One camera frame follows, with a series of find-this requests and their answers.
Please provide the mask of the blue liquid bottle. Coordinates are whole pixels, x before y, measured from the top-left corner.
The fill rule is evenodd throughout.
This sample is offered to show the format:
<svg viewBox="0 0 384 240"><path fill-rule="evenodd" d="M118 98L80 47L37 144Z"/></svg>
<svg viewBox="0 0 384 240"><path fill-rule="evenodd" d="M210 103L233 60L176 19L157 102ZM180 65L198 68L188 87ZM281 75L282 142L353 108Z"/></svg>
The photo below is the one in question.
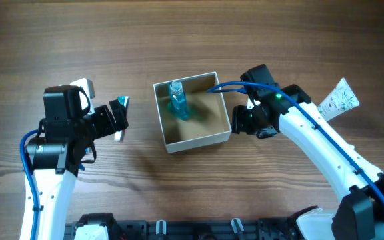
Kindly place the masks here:
<svg viewBox="0 0 384 240"><path fill-rule="evenodd" d="M172 81L168 86L171 110L176 117L183 121L189 119L189 111L187 108L187 98L183 90L182 82Z"/></svg>

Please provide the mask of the white lotion tube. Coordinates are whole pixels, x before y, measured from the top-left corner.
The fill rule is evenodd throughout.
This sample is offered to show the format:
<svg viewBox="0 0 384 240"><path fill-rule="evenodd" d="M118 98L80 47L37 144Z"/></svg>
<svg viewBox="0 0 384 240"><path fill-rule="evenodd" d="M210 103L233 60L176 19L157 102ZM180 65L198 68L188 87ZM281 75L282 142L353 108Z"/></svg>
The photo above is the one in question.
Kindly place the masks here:
<svg viewBox="0 0 384 240"><path fill-rule="evenodd" d="M324 120L329 121L359 105L359 100L343 77L317 109Z"/></svg>

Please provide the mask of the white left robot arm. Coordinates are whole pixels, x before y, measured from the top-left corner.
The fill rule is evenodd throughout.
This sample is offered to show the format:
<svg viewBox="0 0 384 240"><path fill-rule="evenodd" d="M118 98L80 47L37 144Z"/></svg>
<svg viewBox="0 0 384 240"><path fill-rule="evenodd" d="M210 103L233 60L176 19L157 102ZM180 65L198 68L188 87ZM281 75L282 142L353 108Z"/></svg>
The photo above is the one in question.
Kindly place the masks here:
<svg viewBox="0 0 384 240"><path fill-rule="evenodd" d="M25 171L25 211L21 239L62 239L78 173L94 141L128 128L118 100L94 108L84 88L49 87L43 94L45 117L19 144Z"/></svg>

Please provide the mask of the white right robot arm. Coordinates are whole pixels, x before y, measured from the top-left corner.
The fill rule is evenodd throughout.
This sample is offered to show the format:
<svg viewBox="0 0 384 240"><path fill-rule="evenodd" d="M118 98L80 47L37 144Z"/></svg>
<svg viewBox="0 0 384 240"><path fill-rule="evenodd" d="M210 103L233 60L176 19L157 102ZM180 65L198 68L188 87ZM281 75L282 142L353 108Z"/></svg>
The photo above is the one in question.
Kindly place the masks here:
<svg viewBox="0 0 384 240"><path fill-rule="evenodd" d="M310 158L339 200L335 210L312 207L293 220L302 239L384 239L384 172L368 162L324 120L297 85L280 88L266 65L240 76L252 107L233 110L232 132L258 139L278 133Z"/></svg>

